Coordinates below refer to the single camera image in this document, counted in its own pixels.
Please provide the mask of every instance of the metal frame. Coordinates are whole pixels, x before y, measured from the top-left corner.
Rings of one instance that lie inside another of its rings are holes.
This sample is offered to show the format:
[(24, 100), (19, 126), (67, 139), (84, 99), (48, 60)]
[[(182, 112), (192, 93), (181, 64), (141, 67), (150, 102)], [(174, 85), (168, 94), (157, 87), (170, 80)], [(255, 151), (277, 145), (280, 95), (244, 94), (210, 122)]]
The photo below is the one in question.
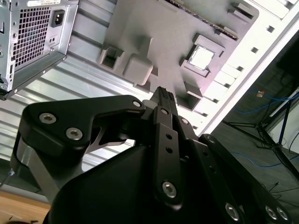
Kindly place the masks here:
[[(271, 136), (269, 136), (269, 134), (267, 133), (267, 131), (265, 130), (265, 125), (263, 123), (259, 123), (259, 124), (250, 124), (250, 123), (235, 123), (235, 122), (226, 122), (226, 121), (222, 121), (225, 125), (228, 125), (230, 127), (232, 127), (233, 129), (247, 135), (248, 137), (266, 145), (269, 146), (269, 148), (266, 147), (258, 147), (258, 148), (265, 148), (265, 149), (271, 149), (273, 150), (273, 152), (275, 153), (275, 155), (277, 156), (277, 158), (280, 160), (280, 162), (284, 165), (284, 167), (289, 171), (289, 173), (291, 174), (291, 176), (293, 177), (293, 179), (297, 182), (297, 184), (299, 184), (299, 171), (296, 169), (296, 167), (292, 164), (292, 162), (289, 160), (289, 158), (284, 154), (284, 152), (282, 151), (282, 141), (283, 141), (283, 137), (284, 137), (284, 133), (285, 133), (285, 127), (286, 127), (286, 123), (287, 123), (287, 119), (289, 116), (289, 112), (290, 112), (290, 108), (291, 108), (291, 104), (292, 104), (292, 100), (289, 100), (287, 102), (287, 104), (285, 104), (284, 109), (285, 111), (285, 118), (284, 118), (284, 122), (281, 128), (281, 133), (280, 133), (280, 137), (279, 137), (279, 141), (278, 143), (276, 143)], [(249, 128), (254, 128), (256, 129), (258, 132), (261, 132), (261, 134), (263, 135), (263, 139), (260, 139), (244, 130), (242, 130), (239, 127), (249, 127)]]
[[(40, 5), (36, 6), (49, 7), (50, 10), (50, 17), (48, 18), (49, 22), (46, 26), (47, 31), (44, 35), (43, 51), (40, 56), (32, 59), (30, 58), (29, 61), (24, 61), (24, 63), (19, 64), (18, 67), (16, 65), (16, 58), (14, 58), (14, 52), (19, 51), (21, 53), (21, 50), (18, 50), (17, 48), (14, 49), (16, 47), (15, 44), (18, 43), (20, 46), (19, 37), (21, 37), (21, 35), (25, 36), (20, 33), (20, 31), (21, 29), (26, 31), (25, 23), (28, 24), (31, 21), (26, 21), (23, 26), (20, 27), (20, 20), (22, 19), (20, 18), (20, 14), (28, 13), (31, 18), (35, 11), (24, 12), (24, 10), (32, 10), (36, 7), (29, 7), (27, 5), (28, 1), (12, 0), (11, 2), (8, 2), (7, 0), (2, 0), (0, 2), (0, 23), (4, 24), (4, 27), (2, 28), (3, 31), (0, 33), (0, 74), (1, 80), (3, 81), (3, 83), (0, 84), (0, 98), (2, 100), (5, 100), (15, 94), (21, 88), (26, 86), (26, 83), (31, 83), (34, 77), (36, 79), (39, 77), (39, 74), (43, 73), (45, 70), (49, 70), (49, 68), (52, 68), (57, 64), (57, 62), (60, 62), (65, 57), (77, 13), (78, 0), (70, 2), (67, 0), (61, 0), (57, 1), (57, 3), (58, 2), (59, 4), (55, 5), (41, 5), (41, 3), (39, 3)], [(59, 27), (53, 28), (50, 26), (53, 12), (60, 9), (65, 11), (63, 24)], [(28, 48), (28, 53), (25, 56), (27, 56), (30, 52), (33, 53), (32, 48)]]

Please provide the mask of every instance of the power supply fan grille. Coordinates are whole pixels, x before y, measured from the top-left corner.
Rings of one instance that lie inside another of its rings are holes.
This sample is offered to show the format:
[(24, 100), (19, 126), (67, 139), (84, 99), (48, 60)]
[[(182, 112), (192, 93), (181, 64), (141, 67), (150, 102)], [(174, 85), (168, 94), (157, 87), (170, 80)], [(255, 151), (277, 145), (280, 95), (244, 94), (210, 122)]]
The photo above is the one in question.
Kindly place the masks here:
[(50, 13), (49, 7), (21, 9), (18, 42), (13, 51), (16, 68), (43, 54)]

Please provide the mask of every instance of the mounting hole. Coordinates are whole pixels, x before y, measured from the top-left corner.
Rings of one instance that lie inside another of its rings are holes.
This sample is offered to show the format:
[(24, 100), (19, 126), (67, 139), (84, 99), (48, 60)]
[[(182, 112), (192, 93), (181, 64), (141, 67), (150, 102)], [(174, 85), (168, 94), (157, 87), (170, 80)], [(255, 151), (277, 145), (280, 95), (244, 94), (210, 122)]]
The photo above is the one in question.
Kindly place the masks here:
[(166, 137), (170, 140), (172, 139), (172, 136), (170, 134), (166, 134)]
[(251, 52), (253, 52), (253, 53), (256, 54), (256, 53), (258, 52), (258, 49), (253, 47), (253, 48), (251, 49)]
[(4, 6), (6, 6), (7, 5), (7, 1), (1, 0), (1, 4), (4, 5)]
[(237, 70), (238, 70), (238, 71), (243, 71), (243, 70), (244, 70), (244, 68), (243, 68), (243, 67), (241, 67), (241, 66), (238, 66)]
[(166, 151), (167, 151), (168, 153), (170, 153), (170, 154), (173, 153), (173, 150), (172, 150), (171, 148), (169, 148), (169, 147), (166, 148)]
[(275, 28), (272, 27), (272, 26), (268, 26), (268, 27), (267, 27), (267, 30), (268, 30), (270, 33), (273, 33), (273, 31), (275, 30)]
[(209, 168), (214, 174), (216, 173), (216, 170), (214, 169), (214, 167), (210, 166)]

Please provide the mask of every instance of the dark floor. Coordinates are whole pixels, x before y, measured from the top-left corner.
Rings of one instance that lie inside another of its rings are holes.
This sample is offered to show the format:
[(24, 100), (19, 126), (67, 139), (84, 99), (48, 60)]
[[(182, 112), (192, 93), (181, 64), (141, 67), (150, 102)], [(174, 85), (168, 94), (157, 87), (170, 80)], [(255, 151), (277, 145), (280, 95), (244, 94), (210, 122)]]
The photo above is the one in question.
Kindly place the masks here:
[[(277, 98), (283, 98), (290, 94), (292, 91), (293, 78), (288, 74), (285, 74), (284, 71), (276, 66), (276, 61), (279, 60), (280, 56), (281, 55), (279, 55), (258, 78), (235, 108), (243, 112), (251, 111), (267, 105), (270, 102), (269, 99), (256, 97), (256, 94), (253, 93), (253, 91), (265, 91), (268, 95), (276, 96)], [(268, 110), (267, 115), (272, 113), (278, 106), (279, 103), (272, 105)], [(266, 111), (267, 108), (256, 113), (242, 114), (237, 112), (236, 109), (233, 109), (224, 120), (228, 122), (258, 123), (261, 119), (267, 117), (265, 116)], [(254, 129), (246, 130), (258, 137), (258, 133)], [(229, 151), (244, 154), (258, 165), (268, 166), (279, 163), (279, 160), (271, 150), (257, 148), (256, 145), (260, 145), (260, 143), (223, 123), (213, 131), (212, 135), (214, 135)], [(285, 150), (285, 152), (289, 158), (294, 156), (294, 154), (289, 154), (288, 150)], [(276, 186), (272, 192), (299, 187), (283, 166), (275, 168), (259, 168), (254, 166), (244, 157), (236, 156), (236, 158), (260, 183), (264, 184), (267, 189), (271, 189), (277, 182), (279, 182), (279, 185)], [(293, 160), (293, 163), (299, 169), (299, 159)], [(296, 206), (281, 202), (291, 213), (294, 223), (299, 223), (299, 189), (284, 192), (281, 193), (281, 195), (279, 200)]]

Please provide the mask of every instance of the black cable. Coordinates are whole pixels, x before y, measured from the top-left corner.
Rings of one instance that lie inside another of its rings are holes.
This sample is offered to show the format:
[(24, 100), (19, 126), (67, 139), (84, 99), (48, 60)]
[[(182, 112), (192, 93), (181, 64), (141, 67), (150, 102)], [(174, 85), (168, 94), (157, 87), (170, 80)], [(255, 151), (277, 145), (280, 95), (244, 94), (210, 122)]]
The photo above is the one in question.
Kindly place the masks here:
[(14, 175), (14, 171), (13, 171), (13, 169), (11, 169), (11, 170), (8, 172), (7, 176), (4, 178), (4, 180), (3, 180), (2, 183), (0, 184), (0, 188), (3, 187), (3, 185), (4, 185), (4, 184), (6, 183), (6, 181), (9, 179), (9, 177), (11, 177), (12, 175)]
[(293, 139), (292, 143), (290, 144), (290, 147), (289, 147), (289, 153), (291, 152), (291, 147), (292, 147), (294, 141), (296, 140), (296, 138), (298, 137), (298, 135), (299, 135), (299, 132), (297, 133), (297, 135), (296, 135), (295, 138)]
[(278, 192), (273, 192), (272, 194), (277, 194), (277, 193), (283, 193), (283, 192), (287, 192), (287, 191), (291, 191), (291, 190), (297, 190), (299, 188), (293, 188), (293, 189), (289, 189), (289, 190), (282, 190), (282, 191), (278, 191)]
[(287, 203), (287, 204), (289, 204), (289, 205), (291, 205), (291, 206), (294, 206), (294, 207), (296, 207), (296, 208), (299, 208), (299, 206), (294, 205), (294, 204), (292, 204), (292, 203), (289, 203), (289, 202), (286, 202), (286, 201), (283, 201), (283, 200), (280, 200), (280, 199), (278, 199), (278, 201), (281, 201), (281, 202)]
[(276, 188), (278, 185), (279, 185), (279, 182), (277, 182), (276, 184), (274, 184), (274, 186), (269, 190), (269, 193), (270, 193), (274, 188)]

